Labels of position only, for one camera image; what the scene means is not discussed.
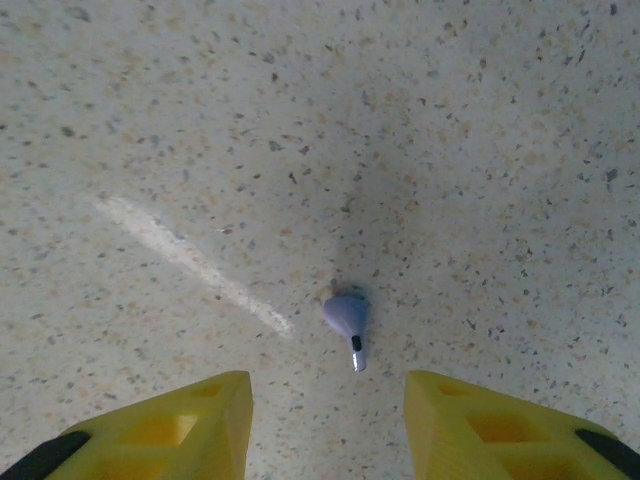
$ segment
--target terrazzo floor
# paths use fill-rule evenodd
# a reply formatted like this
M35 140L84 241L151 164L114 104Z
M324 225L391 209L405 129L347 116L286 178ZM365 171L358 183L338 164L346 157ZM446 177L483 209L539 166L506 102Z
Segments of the terrazzo floor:
M233 369L248 479L412 478L411 369L640 447L638 18L0 3L0 467ZM362 373L321 315L352 284Z

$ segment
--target small lavender object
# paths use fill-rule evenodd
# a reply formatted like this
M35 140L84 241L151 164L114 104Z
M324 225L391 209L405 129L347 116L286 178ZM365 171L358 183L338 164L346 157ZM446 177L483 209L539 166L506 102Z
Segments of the small lavender object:
M327 300L322 310L327 323L349 341L353 367L361 372L367 367L362 341L369 310L367 301L357 295L337 295Z

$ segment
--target white scuff mark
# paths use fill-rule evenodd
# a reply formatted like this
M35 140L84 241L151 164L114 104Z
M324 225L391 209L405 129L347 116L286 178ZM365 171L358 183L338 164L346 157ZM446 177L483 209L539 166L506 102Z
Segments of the white scuff mark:
M198 248L177 237L162 225L158 218L119 197L99 201L96 207L143 245L155 250L170 262L186 267L221 296L255 315L281 336L291 337L293 326L289 320L276 312L271 305L253 298L241 284L225 277Z

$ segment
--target yellow plastic part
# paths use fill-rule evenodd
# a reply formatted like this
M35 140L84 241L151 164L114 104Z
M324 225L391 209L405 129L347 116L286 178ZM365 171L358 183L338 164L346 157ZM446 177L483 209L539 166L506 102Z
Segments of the yellow plastic part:
M85 422L91 439L47 480L240 480L253 413L247 372L228 372Z
M404 417L417 480L623 480L582 442L604 428L425 371L407 375Z

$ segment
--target black speck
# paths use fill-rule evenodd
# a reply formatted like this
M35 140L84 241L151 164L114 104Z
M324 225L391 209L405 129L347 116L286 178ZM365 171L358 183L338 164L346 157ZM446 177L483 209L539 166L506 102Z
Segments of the black speck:
M612 168L611 170L607 171L607 183L614 181L616 178L618 178L617 168Z
M82 20L87 23L91 23L91 16L89 12L87 12L82 7L65 7L64 13L69 15L71 18L75 18L76 20Z
M366 90L362 91L362 103L365 107L371 108L371 102L369 101L369 95L367 94Z
M60 131L65 137L73 137L76 134L75 130L71 127L61 127Z
M280 145L278 142L274 140L269 140L269 148L271 149L272 152L279 152L280 150L284 149L282 145Z

